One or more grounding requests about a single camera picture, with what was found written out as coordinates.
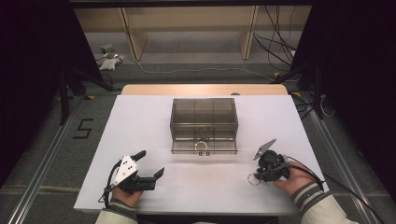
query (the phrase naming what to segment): jacket sleeve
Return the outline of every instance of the jacket sleeve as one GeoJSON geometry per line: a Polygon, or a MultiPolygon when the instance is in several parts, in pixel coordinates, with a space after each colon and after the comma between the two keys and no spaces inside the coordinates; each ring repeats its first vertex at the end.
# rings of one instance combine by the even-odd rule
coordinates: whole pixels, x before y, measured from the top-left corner
{"type": "Polygon", "coordinates": [[[303,186],[291,195],[291,199],[303,214],[302,224],[357,224],[347,219],[330,192],[324,193],[317,183],[303,186]]]}
{"type": "Polygon", "coordinates": [[[125,203],[111,199],[109,207],[102,209],[96,224],[137,224],[136,210],[125,203]]]}

